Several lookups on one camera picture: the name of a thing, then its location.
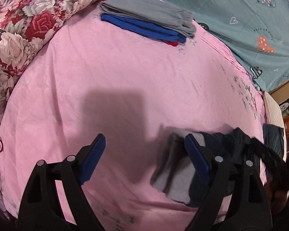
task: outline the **floral pattern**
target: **floral pattern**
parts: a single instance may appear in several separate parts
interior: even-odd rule
[[[97,0],[0,0],[0,123],[18,78],[63,22]]]

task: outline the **gray and black garment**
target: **gray and black garment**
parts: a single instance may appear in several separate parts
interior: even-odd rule
[[[195,36],[193,13],[160,0],[107,0],[100,7],[102,13],[152,22],[188,38]]]
[[[258,174],[260,173],[260,159],[256,155],[250,156],[245,152],[250,137],[240,128],[227,135],[175,130],[168,137],[151,178],[151,185],[164,192],[168,198],[190,207],[199,207],[207,194],[208,185],[199,178],[184,148],[184,138],[188,134],[192,134],[199,145],[210,149],[213,156],[221,156],[237,164],[251,160]],[[229,182],[225,196],[232,194],[233,189],[234,182]]]

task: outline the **white heart outline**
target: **white heart outline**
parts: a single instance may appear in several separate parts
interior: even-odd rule
[[[231,19],[230,19],[230,25],[232,25],[232,24],[237,24],[239,21],[235,18],[235,17],[232,17]]]

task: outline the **teal fabric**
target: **teal fabric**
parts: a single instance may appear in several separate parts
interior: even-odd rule
[[[163,0],[194,13],[254,82],[270,91],[289,80],[288,0]]]

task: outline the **pink bed sheet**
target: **pink bed sheet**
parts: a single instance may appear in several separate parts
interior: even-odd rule
[[[17,217],[38,160],[62,161],[103,133],[106,150],[83,190],[105,229],[184,230],[196,209],[150,186],[166,133],[172,127],[223,133],[240,127],[263,140],[262,95],[230,50],[196,23],[195,38],[173,47],[98,15],[91,6],[71,18],[7,103],[0,128],[5,207]],[[62,187],[59,197],[73,221]]]

